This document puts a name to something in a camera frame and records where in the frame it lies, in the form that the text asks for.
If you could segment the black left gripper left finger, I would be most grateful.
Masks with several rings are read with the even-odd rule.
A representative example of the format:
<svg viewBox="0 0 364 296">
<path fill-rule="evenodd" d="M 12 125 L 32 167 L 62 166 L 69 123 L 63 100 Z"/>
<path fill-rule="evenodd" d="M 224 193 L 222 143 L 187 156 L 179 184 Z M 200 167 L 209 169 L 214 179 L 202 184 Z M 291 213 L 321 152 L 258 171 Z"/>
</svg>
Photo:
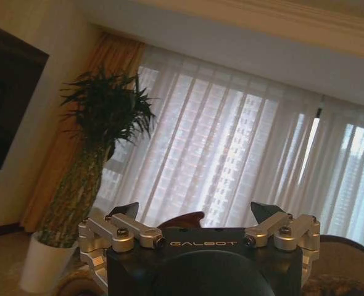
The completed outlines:
<svg viewBox="0 0 364 296">
<path fill-rule="evenodd" d="M 89 266 L 96 281 L 107 280 L 104 250 L 117 253 L 129 252 L 136 242 L 146 249 L 156 250 L 164 243 L 159 228 L 152 228 L 136 221 L 139 203 L 115 207 L 105 216 L 100 213 L 85 218 L 78 226 L 80 258 Z"/>
</svg>

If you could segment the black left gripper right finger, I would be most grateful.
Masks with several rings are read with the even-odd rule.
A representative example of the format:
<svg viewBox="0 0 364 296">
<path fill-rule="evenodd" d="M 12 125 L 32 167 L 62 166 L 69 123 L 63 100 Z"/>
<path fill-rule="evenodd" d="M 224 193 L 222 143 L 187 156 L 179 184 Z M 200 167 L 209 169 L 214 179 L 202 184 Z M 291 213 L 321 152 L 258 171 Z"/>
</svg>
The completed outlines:
<svg viewBox="0 0 364 296">
<path fill-rule="evenodd" d="M 257 225 L 245 229 L 248 247 L 259 248 L 273 238 L 275 247 L 285 252 L 302 249 L 302 279 L 308 279 L 312 263 L 320 257 L 320 222 L 312 215 L 293 215 L 276 205 L 251 202 Z"/>
</svg>

